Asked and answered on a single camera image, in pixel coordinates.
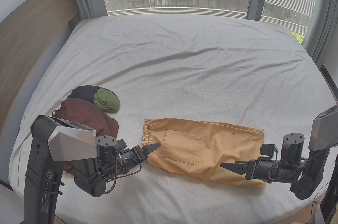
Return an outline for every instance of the maroon garment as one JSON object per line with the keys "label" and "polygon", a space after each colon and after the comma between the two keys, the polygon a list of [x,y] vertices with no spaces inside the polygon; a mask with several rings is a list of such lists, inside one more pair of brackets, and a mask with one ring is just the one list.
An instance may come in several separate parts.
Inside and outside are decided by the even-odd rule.
{"label": "maroon garment", "polygon": [[[94,104],[80,98],[67,98],[61,103],[59,109],[53,111],[52,115],[55,118],[71,120],[95,129],[97,136],[116,138],[119,130],[119,124],[115,119],[109,117]],[[65,171],[74,175],[72,161],[67,163]]]}

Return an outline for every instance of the green garment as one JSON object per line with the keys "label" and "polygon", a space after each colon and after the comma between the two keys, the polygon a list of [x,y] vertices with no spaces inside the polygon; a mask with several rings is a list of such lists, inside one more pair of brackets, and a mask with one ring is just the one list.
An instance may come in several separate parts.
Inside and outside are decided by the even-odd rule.
{"label": "green garment", "polygon": [[120,108],[120,100],[111,90],[99,88],[94,94],[94,104],[104,112],[116,113]]}

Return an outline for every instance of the mattress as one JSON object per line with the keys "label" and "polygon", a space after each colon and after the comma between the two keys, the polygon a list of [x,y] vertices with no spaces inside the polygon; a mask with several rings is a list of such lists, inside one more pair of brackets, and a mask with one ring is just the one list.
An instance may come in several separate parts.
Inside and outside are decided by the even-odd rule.
{"label": "mattress", "polygon": [[[37,115],[51,116],[78,85],[100,85],[121,101],[118,138],[140,145],[143,120],[176,117],[264,129],[281,148],[285,134],[305,136],[335,101],[319,70],[286,27],[202,15],[129,15],[80,22],[30,100],[10,162],[10,182],[24,196]],[[331,177],[331,150],[319,190]],[[64,174],[56,213],[69,223],[272,223],[307,204],[284,183],[224,185],[143,164],[113,192],[91,197]]]}

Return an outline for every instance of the folded shorts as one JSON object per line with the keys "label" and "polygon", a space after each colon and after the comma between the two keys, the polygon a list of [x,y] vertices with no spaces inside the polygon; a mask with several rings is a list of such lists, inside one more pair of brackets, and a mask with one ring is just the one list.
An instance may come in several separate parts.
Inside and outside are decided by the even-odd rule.
{"label": "folded shorts", "polygon": [[183,119],[146,119],[141,146],[159,142],[161,146],[148,155],[151,166],[222,184],[253,185],[265,182],[245,180],[220,167],[221,162],[248,161],[260,155],[264,133],[238,125]]}

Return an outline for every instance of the headboard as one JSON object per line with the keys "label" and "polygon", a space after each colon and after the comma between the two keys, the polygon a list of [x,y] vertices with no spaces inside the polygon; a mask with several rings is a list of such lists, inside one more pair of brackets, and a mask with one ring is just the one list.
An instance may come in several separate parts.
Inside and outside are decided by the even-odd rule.
{"label": "headboard", "polygon": [[0,23],[0,133],[30,70],[77,13],[75,0],[27,0]]}

